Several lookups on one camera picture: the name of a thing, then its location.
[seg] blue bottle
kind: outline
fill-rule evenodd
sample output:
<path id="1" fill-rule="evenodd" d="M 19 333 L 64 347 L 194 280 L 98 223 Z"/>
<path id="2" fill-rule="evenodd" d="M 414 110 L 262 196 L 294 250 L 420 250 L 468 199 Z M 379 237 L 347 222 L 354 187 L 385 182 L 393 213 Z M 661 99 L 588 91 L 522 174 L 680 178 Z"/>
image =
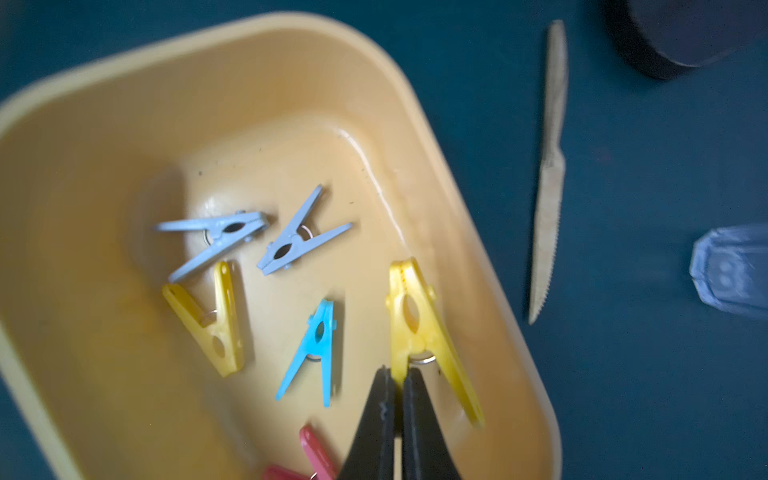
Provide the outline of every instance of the blue bottle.
<path id="1" fill-rule="evenodd" d="M 768 319 L 768 223 L 710 230 L 694 244 L 690 275 L 707 305 Z"/>

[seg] yellow clothespin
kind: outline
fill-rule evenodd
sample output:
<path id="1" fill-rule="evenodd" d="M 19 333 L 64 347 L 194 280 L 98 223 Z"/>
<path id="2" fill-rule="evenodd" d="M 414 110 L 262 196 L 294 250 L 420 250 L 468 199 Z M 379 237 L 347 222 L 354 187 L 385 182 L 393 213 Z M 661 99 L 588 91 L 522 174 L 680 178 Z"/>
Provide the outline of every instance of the yellow clothespin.
<path id="1" fill-rule="evenodd" d="M 405 307 L 407 296 L 419 310 L 418 320 Z M 477 394 L 458 359 L 448 330 L 435 310 L 435 300 L 435 291 L 424 281 L 415 258 L 391 265 L 386 305 L 392 323 L 392 378 L 402 388 L 411 356 L 432 352 L 469 421 L 475 426 L 483 426 L 485 416 Z"/>
<path id="2" fill-rule="evenodd" d="M 163 296 L 219 374 L 227 376 L 243 367 L 243 342 L 237 331 L 232 275 L 227 262 L 216 264 L 214 282 L 216 321 L 208 326 L 203 326 L 207 314 L 181 285 L 163 286 Z"/>

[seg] blue plastic object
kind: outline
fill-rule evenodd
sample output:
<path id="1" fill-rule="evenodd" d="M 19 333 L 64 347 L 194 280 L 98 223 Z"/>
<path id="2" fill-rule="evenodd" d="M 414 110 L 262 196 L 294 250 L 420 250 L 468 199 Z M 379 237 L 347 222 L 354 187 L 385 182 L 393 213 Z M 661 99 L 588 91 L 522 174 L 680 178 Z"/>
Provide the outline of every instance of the blue plastic object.
<path id="1" fill-rule="evenodd" d="M 352 228 L 352 224 L 347 223 L 329 232 L 312 237 L 309 240 L 304 240 L 299 235 L 299 228 L 301 228 L 304 219 L 310 214 L 322 192 L 323 186 L 318 185 L 310 197 L 304 201 L 299 211 L 293 215 L 293 218 L 280 233 L 280 236 L 266 246 L 266 253 L 261 257 L 257 265 L 264 272 L 264 275 L 274 273 L 281 268 L 288 268 L 295 259 Z"/>
<path id="2" fill-rule="evenodd" d="M 212 243 L 192 260 L 186 262 L 168 277 L 169 283 L 179 283 L 188 275 L 203 266 L 214 262 L 226 252 L 243 242 L 253 240 L 253 235 L 269 226 L 266 218 L 259 212 L 245 213 L 244 210 L 226 217 L 199 218 L 194 220 L 176 220 L 155 225 L 158 232 L 187 232 L 207 230 Z"/>
<path id="3" fill-rule="evenodd" d="M 707 305 L 768 319 L 768 224 L 710 230 L 694 244 L 690 275 Z"/>
<path id="4" fill-rule="evenodd" d="M 333 330 L 336 329 L 336 321 L 333 319 L 333 302 L 322 300 L 317 307 L 314 315 L 310 316 L 309 328 L 293 357 L 293 361 L 288 367 L 283 382 L 280 383 L 280 389 L 277 390 L 275 400 L 283 398 L 288 386 L 296 376 L 296 372 L 304 363 L 307 356 L 319 357 L 320 365 L 323 369 L 323 405 L 327 408 L 331 406 L 331 369 L 333 367 Z"/>

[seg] gray clothespin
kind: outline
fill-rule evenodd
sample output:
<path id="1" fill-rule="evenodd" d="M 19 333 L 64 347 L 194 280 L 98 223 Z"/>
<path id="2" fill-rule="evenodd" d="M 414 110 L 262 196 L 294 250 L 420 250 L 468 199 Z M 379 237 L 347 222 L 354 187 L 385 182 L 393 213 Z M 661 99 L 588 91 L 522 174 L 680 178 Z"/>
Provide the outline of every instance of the gray clothespin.
<path id="1" fill-rule="evenodd" d="M 245 210 L 226 217 L 177 220 L 155 225 L 158 232 L 186 232 L 207 230 L 212 243 L 192 260 L 186 262 L 169 277 L 170 283 L 179 283 L 187 275 L 206 266 L 243 242 L 253 240 L 253 234 L 267 228 L 269 224 L 260 212 L 246 214 Z"/>
<path id="2" fill-rule="evenodd" d="M 352 224 L 347 223 L 341 227 L 334 228 L 330 232 L 312 237 L 309 240 L 304 240 L 299 235 L 299 228 L 302 226 L 307 215 L 310 214 L 322 192 L 323 185 L 318 185 L 310 197 L 306 199 L 304 205 L 296 212 L 296 215 L 293 215 L 293 218 L 285 227 L 285 230 L 280 233 L 280 236 L 266 246 L 266 253 L 261 257 L 258 264 L 264 275 L 269 275 L 281 268 L 288 268 L 295 259 L 352 228 Z"/>

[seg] plastic clothespin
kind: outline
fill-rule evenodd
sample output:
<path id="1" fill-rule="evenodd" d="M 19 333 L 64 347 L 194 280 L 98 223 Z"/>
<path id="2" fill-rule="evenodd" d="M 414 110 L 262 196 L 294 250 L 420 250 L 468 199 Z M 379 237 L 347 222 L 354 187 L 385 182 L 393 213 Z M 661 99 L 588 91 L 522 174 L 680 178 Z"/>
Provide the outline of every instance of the plastic clothespin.
<path id="1" fill-rule="evenodd" d="M 310 478 L 279 465 L 270 465 L 261 480 L 336 480 L 336 467 L 311 426 L 304 425 L 299 430 L 299 440 L 312 468 L 315 469 L 315 474 Z"/>
<path id="2" fill-rule="evenodd" d="M 155 225 L 158 232 L 187 232 L 207 230 L 212 243 L 192 260 L 186 262 L 168 277 L 169 283 L 179 283 L 195 270 L 206 266 L 242 242 L 250 242 L 253 235 L 267 228 L 266 218 L 260 212 L 245 213 L 238 211 L 226 217 L 199 218 L 195 220 L 175 220 Z"/>
<path id="3" fill-rule="evenodd" d="M 283 377 L 275 400 L 283 398 L 301 364 L 304 363 L 308 355 L 311 355 L 319 357 L 320 365 L 323 368 L 323 404 L 327 408 L 331 406 L 331 368 L 333 367 L 331 352 L 333 349 L 333 330 L 336 329 L 336 321 L 333 319 L 333 302 L 322 300 L 315 314 L 310 315 L 307 323 L 309 328 L 307 328 L 299 349 Z"/>
<path id="4" fill-rule="evenodd" d="M 266 253 L 261 257 L 261 260 L 257 265 L 261 271 L 264 272 L 264 275 L 274 273 L 281 268 L 288 268 L 294 260 L 301 257 L 303 254 L 316 249 L 328 240 L 338 237 L 352 228 L 352 224 L 347 223 L 341 227 L 336 227 L 329 232 L 312 237 L 309 240 L 304 240 L 301 235 L 299 235 L 299 228 L 310 214 L 310 211 L 315 206 L 315 203 L 322 192 L 323 185 L 318 185 L 310 197 L 306 199 L 299 211 L 293 215 L 293 218 L 280 233 L 280 236 L 277 237 L 274 242 L 267 245 Z"/>
<path id="5" fill-rule="evenodd" d="M 413 299 L 419 310 L 418 320 L 406 310 L 407 296 Z M 448 330 L 437 314 L 436 300 L 435 291 L 424 281 L 415 258 L 391 265 L 386 305 L 392 326 L 392 378 L 402 388 L 411 356 L 432 352 L 469 421 L 475 426 L 483 426 L 485 416 L 477 394 L 458 358 Z"/>
<path id="6" fill-rule="evenodd" d="M 181 285 L 163 286 L 163 296 L 219 374 L 227 376 L 243 367 L 243 342 L 237 330 L 234 288 L 227 262 L 216 264 L 214 283 L 216 321 L 208 326 L 202 323 L 207 314 Z"/>
<path id="7" fill-rule="evenodd" d="M 333 466 L 331 458 L 323 448 L 323 444 L 315 435 L 315 431 L 309 425 L 304 425 L 299 430 L 299 440 L 301 448 L 304 449 L 306 457 L 310 460 L 312 468 L 315 469 L 317 480 L 336 480 L 336 467 Z"/>

